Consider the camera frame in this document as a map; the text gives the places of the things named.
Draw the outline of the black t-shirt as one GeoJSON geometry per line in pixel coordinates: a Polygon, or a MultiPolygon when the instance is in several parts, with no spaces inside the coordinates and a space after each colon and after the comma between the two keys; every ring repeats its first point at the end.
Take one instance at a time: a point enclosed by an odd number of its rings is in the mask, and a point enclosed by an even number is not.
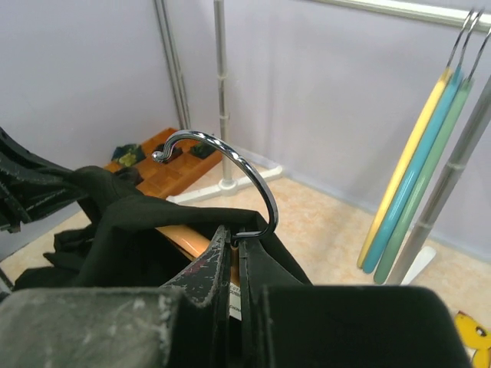
{"type": "Polygon", "coordinates": [[[60,232],[48,267],[29,268],[13,291],[36,288],[156,288],[189,260],[159,228],[185,225],[207,239],[219,226],[233,232],[265,229],[256,211],[177,205],[144,195],[134,184],[96,166],[77,169],[66,180],[86,192],[79,205],[90,224],[60,232]]]}

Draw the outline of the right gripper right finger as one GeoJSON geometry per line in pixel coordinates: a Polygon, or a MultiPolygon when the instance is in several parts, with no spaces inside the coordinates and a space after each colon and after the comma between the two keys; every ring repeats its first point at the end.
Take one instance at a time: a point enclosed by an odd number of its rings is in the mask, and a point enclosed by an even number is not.
{"type": "Polygon", "coordinates": [[[239,243],[246,367],[468,367],[430,289],[303,284],[262,247],[239,243]]]}

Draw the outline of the orange hanger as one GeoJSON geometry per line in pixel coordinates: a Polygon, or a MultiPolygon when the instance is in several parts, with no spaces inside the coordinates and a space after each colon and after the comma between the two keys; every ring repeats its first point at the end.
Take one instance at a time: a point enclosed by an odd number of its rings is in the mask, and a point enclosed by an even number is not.
{"type": "Polygon", "coordinates": [[[277,166],[274,169],[258,172],[246,158],[241,156],[227,142],[197,130],[179,130],[170,135],[164,143],[166,154],[170,154],[172,148],[181,140],[195,140],[199,143],[206,143],[215,148],[216,152],[221,153],[223,161],[222,179],[214,186],[170,196],[168,200],[179,205],[187,205],[215,197],[233,196],[244,188],[254,186],[265,203],[269,217],[268,224],[264,230],[234,235],[232,242],[236,243],[246,238],[260,239],[272,234],[278,225],[279,215],[277,203],[267,182],[270,179],[279,178],[282,174],[282,167],[277,166]]]}

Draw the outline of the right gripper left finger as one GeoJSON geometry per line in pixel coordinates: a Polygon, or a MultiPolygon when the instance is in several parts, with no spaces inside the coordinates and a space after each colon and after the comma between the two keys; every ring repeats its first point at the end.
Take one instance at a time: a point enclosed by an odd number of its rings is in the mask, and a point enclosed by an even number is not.
{"type": "Polygon", "coordinates": [[[17,291],[1,304],[3,367],[226,367],[230,234],[159,288],[17,291]]]}

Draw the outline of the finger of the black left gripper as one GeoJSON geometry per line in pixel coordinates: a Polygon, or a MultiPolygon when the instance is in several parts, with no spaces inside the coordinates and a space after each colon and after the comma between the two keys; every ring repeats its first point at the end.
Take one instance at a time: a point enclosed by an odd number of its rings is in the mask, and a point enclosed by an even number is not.
{"type": "Polygon", "coordinates": [[[16,233],[86,196],[72,171],[29,152],[1,130],[1,230],[16,233]]]}

